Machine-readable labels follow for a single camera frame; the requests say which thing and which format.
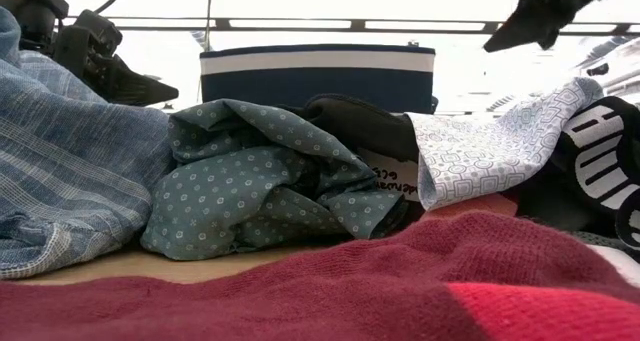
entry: red knit fabric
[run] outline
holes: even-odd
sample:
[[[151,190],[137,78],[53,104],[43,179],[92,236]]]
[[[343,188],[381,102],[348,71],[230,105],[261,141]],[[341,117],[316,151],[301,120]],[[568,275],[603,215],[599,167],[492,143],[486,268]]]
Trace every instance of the red knit fabric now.
[[[420,219],[450,218],[470,211],[485,211],[499,215],[515,216],[518,211],[518,204],[500,194],[489,194],[427,211]]]
[[[638,340],[639,305],[572,238],[476,213],[200,284],[0,283],[0,340]]]

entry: folded clothing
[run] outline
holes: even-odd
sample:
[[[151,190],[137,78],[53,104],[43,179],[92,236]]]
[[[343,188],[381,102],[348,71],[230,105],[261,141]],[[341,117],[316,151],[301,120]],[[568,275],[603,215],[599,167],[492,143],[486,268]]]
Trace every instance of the folded clothing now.
[[[155,190],[150,251],[195,260],[405,226],[402,193],[376,189],[364,162],[291,112],[222,99],[173,114],[169,130],[183,166]]]
[[[150,189],[174,162],[168,117],[108,104],[69,71],[18,51],[0,7],[0,278],[116,250],[151,213]]]
[[[0,340],[635,340],[640,290],[573,238],[486,213],[180,285],[0,283]]]
[[[429,210],[522,183],[547,162],[568,119],[602,96],[596,81],[575,78],[498,119],[409,113],[422,205]]]
[[[411,120],[345,95],[317,95],[304,107],[281,106],[334,135],[352,150],[365,149],[398,161],[418,162]]]
[[[566,231],[617,235],[640,250],[639,123],[640,111],[615,96],[578,112],[523,188],[518,213]]]
[[[322,93],[350,95],[390,112],[433,113],[433,49],[289,45],[205,52],[202,99],[304,106]]]
[[[381,189],[402,191],[407,200],[405,222],[424,213],[417,196],[418,144],[407,115],[392,115],[346,95],[317,95],[304,107],[280,106],[334,135],[376,173]]]

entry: white stripe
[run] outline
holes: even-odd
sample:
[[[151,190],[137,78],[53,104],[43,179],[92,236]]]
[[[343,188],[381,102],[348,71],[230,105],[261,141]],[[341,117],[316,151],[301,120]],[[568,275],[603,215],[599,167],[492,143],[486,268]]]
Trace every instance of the white stripe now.
[[[65,200],[71,200],[71,201],[91,201],[91,202],[99,203],[113,210],[116,210],[118,213],[123,215],[127,220],[131,221],[134,224],[140,224],[145,222],[143,220],[142,215],[140,215],[135,210],[129,209],[120,204],[112,202],[100,194],[84,191],[76,187],[73,187],[63,182],[62,180],[58,179],[57,177],[51,175],[50,173],[40,169],[39,167],[34,166],[25,160],[14,157],[13,155],[10,155],[1,150],[0,150],[0,160],[6,161],[7,163],[11,164],[11,166],[29,175],[34,180],[40,182],[42,185],[47,187],[49,190],[53,191],[60,198],[63,198]],[[113,232],[113,234],[116,235],[114,237],[117,237],[120,234],[120,232],[121,230]]]
[[[107,217],[115,217],[110,210],[63,210],[49,206],[34,198],[31,194],[23,190],[20,185],[16,184],[8,177],[0,175],[0,197],[5,198],[12,205],[28,210],[30,216],[40,217],[45,220],[57,221],[58,218],[68,218],[66,223],[80,225],[88,230],[96,231],[95,228],[78,218],[89,218],[94,216],[105,215]]]
[[[617,169],[600,177],[590,185],[587,185],[585,180],[586,179],[581,179],[578,181],[584,192],[591,198],[598,198],[609,192],[614,187],[627,181],[628,178],[627,175],[625,175],[624,172],[622,172],[622,170],[618,167]]]
[[[395,51],[292,51],[203,58],[202,75],[287,68],[375,68],[433,72],[434,54]]]
[[[632,193],[634,193],[637,189],[639,189],[638,185],[627,185],[627,187],[618,191],[615,195],[609,197],[608,199],[602,202],[602,206],[608,207],[612,210],[617,210],[620,208],[624,200],[629,197]]]
[[[586,180],[593,177],[598,172],[606,169],[607,167],[611,167],[617,163],[618,163],[618,156],[616,155],[615,151],[611,151],[604,156],[598,157],[597,160],[589,163],[584,167],[580,167],[579,169],[576,168],[576,172],[580,174],[579,177],[581,179]]]
[[[567,121],[563,128],[563,132],[571,137],[573,143],[577,147],[584,147],[592,143],[593,140],[599,140],[614,132],[624,130],[624,123],[620,116],[615,116],[606,120],[604,119],[604,115],[610,112],[613,112],[613,110],[609,107],[598,105]],[[575,128],[585,125],[591,121],[596,121],[596,124],[580,131],[574,131]]]
[[[47,238],[42,252],[35,260],[19,263],[7,267],[2,265],[0,279],[24,278],[47,271],[71,246],[69,230],[61,230],[59,224],[53,224],[53,232]]]
[[[629,225],[631,227],[640,229],[640,212],[638,212],[638,210],[633,210],[631,212],[631,215],[629,215]]]
[[[145,203],[151,203],[151,195],[144,186],[107,169],[94,165],[78,156],[72,155],[52,143],[25,132],[22,127],[15,125],[12,122],[0,119],[0,136],[7,137],[43,157],[59,163],[61,166],[64,166],[79,175],[98,181],[109,187],[113,187],[114,189],[129,196],[136,197]]]
[[[589,177],[593,176],[593,174],[595,173],[592,173],[591,175],[583,176],[581,174],[581,170],[583,169],[581,165],[585,162],[588,162],[589,160],[593,160],[597,156],[602,155],[607,151],[615,150],[616,147],[618,147],[618,143],[620,143],[621,139],[622,139],[622,136],[616,136],[590,149],[582,151],[576,157],[575,167],[576,167],[577,176],[579,176],[581,179],[588,179]]]

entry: white lettering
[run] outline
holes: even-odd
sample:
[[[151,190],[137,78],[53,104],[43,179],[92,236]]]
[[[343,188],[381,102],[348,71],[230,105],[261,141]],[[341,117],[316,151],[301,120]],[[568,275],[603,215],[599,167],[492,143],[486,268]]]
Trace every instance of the white lettering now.
[[[629,197],[635,190],[639,188],[640,186],[638,185],[634,185],[634,184],[627,185],[627,187],[616,192],[613,196],[602,201],[602,206],[608,207],[612,210],[618,210],[620,206],[622,206],[622,203],[624,202],[624,200],[626,200],[627,197]]]
[[[624,124],[620,116],[616,115],[608,120],[603,118],[604,115],[611,112],[613,112],[613,110],[605,106],[594,107],[567,121],[563,131],[571,137],[576,146],[584,147],[594,140],[599,140],[624,129]],[[575,128],[579,128],[591,121],[596,121],[597,123],[585,129],[574,131]]]
[[[624,172],[622,172],[620,168],[616,168],[615,170],[600,177],[590,185],[587,185],[587,180],[589,178],[603,171],[607,167],[611,167],[618,163],[618,157],[616,156],[615,149],[618,146],[621,138],[622,136],[617,136],[611,140],[608,140],[581,152],[578,157],[576,157],[576,179],[578,180],[578,184],[580,184],[582,190],[587,195],[589,195],[589,197],[594,199],[598,198],[611,191],[614,187],[617,187],[621,183],[627,181],[627,176],[624,174]],[[585,162],[592,160],[594,157],[602,155],[609,150],[612,151],[604,156],[601,156],[597,160],[592,161],[585,166],[582,166],[582,164],[584,164]]]

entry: paper tag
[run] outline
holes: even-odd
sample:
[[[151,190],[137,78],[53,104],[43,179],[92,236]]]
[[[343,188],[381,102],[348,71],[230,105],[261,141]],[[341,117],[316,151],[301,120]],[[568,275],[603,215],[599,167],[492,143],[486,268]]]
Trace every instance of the paper tag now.
[[[359,149],[358,155],[378,175],[376,186],[382,190],[400,191],[405,199],[417,201],[418,164],[412,161],[400,162],[365,149]]]

